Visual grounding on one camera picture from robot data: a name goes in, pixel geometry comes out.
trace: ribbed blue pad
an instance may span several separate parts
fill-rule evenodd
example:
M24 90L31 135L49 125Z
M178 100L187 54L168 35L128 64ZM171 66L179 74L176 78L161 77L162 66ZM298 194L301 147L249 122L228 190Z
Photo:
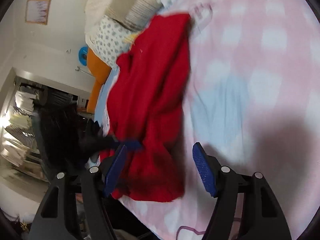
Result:
M116 188L120 173L123 170L125 161L127 159L127 147L122 146L119 154L113 161L105 179L104 179L104 188L103 195L105 197L109 196L113 190Z
M214 174L211 172L209 164L197 144L192 148L192 157L197 166L205 190L209 192L212 197L216 197L218 191L216 188Z

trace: red cloth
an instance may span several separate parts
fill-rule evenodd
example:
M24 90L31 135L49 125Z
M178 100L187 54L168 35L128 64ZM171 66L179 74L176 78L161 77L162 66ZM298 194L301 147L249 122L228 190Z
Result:
M180 134L182 97L189 75L188 14L155 16L119 56L119 78L107 100L110 134L137 139L114 198L169 202L184 193L182 175L170 154ZM114 152L100 154L101 160Z

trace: yellow fabric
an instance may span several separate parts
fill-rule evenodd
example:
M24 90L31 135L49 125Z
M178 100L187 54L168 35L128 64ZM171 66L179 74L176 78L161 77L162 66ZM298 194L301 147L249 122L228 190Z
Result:
M100 89L110 75L111 67L99 59L91 49L88 49L87 67L96 79L87 105L87 112L93 114L97 105Z

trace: pink checkered bed sheet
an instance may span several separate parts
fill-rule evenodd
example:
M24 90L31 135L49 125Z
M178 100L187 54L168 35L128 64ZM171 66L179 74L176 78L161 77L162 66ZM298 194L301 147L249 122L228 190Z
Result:
M163 14L180 11L195 19L184 136L174 152L185 171L185 195L171 203L121 202L161 239L201 239L216 200L192 159L199 141L236 172L263 173L297 239L320 206L315 15L305 0L177 0Z

